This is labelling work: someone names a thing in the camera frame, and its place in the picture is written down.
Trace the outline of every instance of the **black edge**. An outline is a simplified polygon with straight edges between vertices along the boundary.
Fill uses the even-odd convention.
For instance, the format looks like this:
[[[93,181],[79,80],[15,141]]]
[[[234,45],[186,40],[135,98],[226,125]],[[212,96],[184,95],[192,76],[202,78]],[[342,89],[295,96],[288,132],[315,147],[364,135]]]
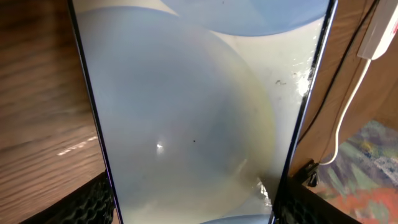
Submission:
[[[72,22],[73,33],[75,35],[75,41],[77,44],[77,49],[78,49],[78,53],[79,53],[79,57],[80,57],[80,63],[81,63],[81,67],[83,68],[83,75],[84,75],[85,81],[86,81],[86,88],[87,88],[88,96],[90,98],[91,110],[93,112],[95,127],[97,129],[97,133],[98,133],[98,137],[99,137],[98,138],[99,145],[101,147],[101,152],[102,152],[102,155],[103,155],[103,158],[105,161],[105,168],[106,168],[106,172],[108,173],[109,184],[111,185],[111,188],[113,190],[113,197],[114,197],[114,201],[115,201],[116,211],[118,213],[119,223],[123,224],[123,220],[120,215],[119,200],[118,200],[118,196],[116,195],[116,189],[113,184],[112,172],[111,172],[111,169],[109,168],[108,155],[106,153],[104,137],[103,137],[102,130],[101,130],[100,120],[98,118],[93,89],[91,88],[90,77],[88,75],[86,58],[85,58],[85,54],[83,51],[83,45],[82,45],[81,39],[80,39],[80,32],[79,32],[79,27],[78,27],[77,20],[76,20],[75,8],[73,7],[73,0],[67,0],[67,1],[68,1],[69,16],[70,16],[70,20]]]
[[[290,164],[292,163],[293,155],[294,155],[294,152],[297,147],[297,141],[299,140],[300,130],[303,125],[304,118],[305,118],[305,112],[307,111],[308,102],[309,102],[309,99],[311,98],[311,93],[313,90],[315,79],[317,77],[319,66],[322,61],[322,55],[325,51],[325,46],[326,46],[326,43],[328,40],[331,25],[333,23],[333,18],[335,16],[337,4],[338,4],[338,0],[330,0],[328,9],[326,10],[325,20],[323,21],[322,31],[320,33],[320,37],[322,37],[322,38],[320,38],[318,41],[317,49],[315,50],[315,57],[312,62],[313,69],[312,69],[311,74],[308,76],[308,80],[310,80],[310,88],[309,88],[307,94],[303,97],[300,111],[298,112],[296,125],[295,125],[294,131],[293,131],[292,142],[290,143],[289,151],[286,156],[285,166],[282,171],[282,176],[280,178],[280,182],[278,185],[275,201],[272,203],[272,210],[274,211],[276,218],[279,218],[279,214],[280,214],[276,205],[278,204],[278,200],[283,195],[282,191],[286,185],[286,181],[288,178],[287,174],[289,172],[289,167],[290,167]]]

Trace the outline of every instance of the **white cord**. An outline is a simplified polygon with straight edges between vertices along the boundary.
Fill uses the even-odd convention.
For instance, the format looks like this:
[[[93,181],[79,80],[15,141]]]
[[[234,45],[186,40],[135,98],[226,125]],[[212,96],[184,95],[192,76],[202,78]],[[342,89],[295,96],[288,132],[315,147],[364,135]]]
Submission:
[[[339,132],[340,132],[341,124],[343,122],[343,119],[344,119],[344,116],[345,116],[345,114],[347,112],[347,109],[348,109],[349,105],[351,104],[351,101],[353,100],[353,98],[355,96],[355,93],[358,91],[358,88],[361,85],[362,80],[365,77],[366,72],[368,71],[368,68],[369,68],[371,62],[372,62],[372,60],[366,59],[366,64],[365,64],[365,67],[362,70],[362,74],[361,74],[358,82],[356,83],[356,86],[355,86],[353,92],[351,93],[351,96],[349,96],[348,101],[346,103],[346,106],[343,109],[343,112],[340,115],[340,119],[338,120],[336,133],[335,133],[335,153],[334,153],[333,157],[328,162],[320,162],[319,165],[331,164],[336,159],[337,153],[338,153],[338,135],[339,135]]]

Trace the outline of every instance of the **black cable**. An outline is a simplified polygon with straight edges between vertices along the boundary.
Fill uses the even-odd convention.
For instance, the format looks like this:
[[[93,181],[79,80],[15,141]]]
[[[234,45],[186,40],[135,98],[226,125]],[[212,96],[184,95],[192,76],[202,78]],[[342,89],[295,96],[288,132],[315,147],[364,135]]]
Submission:
[[[379,0],[374,0],[373,1],[372,6],[369,8],[369,10],[367,11],[366,15],[363,17],[361,23],[356,28],[354,34],[351,36],[351,40],[349,40],[348,46],[347,46],[346,50],[344,51],[343,57],[341,58],[340,63],[338,64],[337,69],[335,71],[335,74],[333,75],[333,77],[332,77],[332,79],[331,79],[331,81],[329,83],[328,89],[326,90],[326,93],[325,93],[325,96],[323,97],[322,103],[319,106],[317,112],[315,113],[315,116],[312,118],[310,125],[308,125],[308,128],[304,131],[304,133],[302,134],[301,138],[297,141],[297,144],[300,144],[301,140],[305,137],[305,135],[307,135],[308,131],[311,129],[311,127],[313,126],[314,122],[317,120],[318,115],[320,114],[323,106],[325,105],[326,99],[328,98],[329,92],[330,92],[330,90],[331,90],[331,88],[332,88],[332,86],[333,86],[333,84],[334,84],[334,82],[336,80],[336,77],[339,74],[339,72],[340,72],[340,70],[341,70],[341,68],[342,68],[342,66],[344,64],[344,61],[345,61],[345,59],[346,59],[346,57],[348,55],[348,52],[349,52],[349,50],[351,50],[351,47],[352,47],[352,45],[353,45],[353,43],[355,41],[355,38],[356,38],[357,34],[360,32],[363,24],[365,23],[365,21],[367,20],[369,15],[372,13],[373,9],[377,6],[378,2],[379,2]]]

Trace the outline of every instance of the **white power strip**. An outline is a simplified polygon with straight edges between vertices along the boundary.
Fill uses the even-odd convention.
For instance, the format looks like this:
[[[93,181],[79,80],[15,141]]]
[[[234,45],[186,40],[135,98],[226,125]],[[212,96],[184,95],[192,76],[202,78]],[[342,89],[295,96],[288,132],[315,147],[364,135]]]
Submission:
[[[359,86],[361,86],[362,80],[365,77],[372,60],[375,60],[386,53],[388,46],[390,46],[390,43],[397,32],[397,28],[398,0],[380,0],[358,50],[357,56],[366,59],[366,64],[338,120],[335,133],[335,151],[333,153],[333,157],[328,162],[320,162],[320,165],[331,164],[336,159],[338,153],[338,137],[340,133],[340,127],[344,120],[347,109],[351,104]]]

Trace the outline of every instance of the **blue circle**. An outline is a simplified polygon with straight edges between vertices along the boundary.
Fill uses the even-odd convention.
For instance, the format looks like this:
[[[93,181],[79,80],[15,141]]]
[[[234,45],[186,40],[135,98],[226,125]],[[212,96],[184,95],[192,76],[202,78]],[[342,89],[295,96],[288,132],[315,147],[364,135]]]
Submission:
[[[322,18],[327,0],[162,0],[182,18],[216,32],[262,36]]]

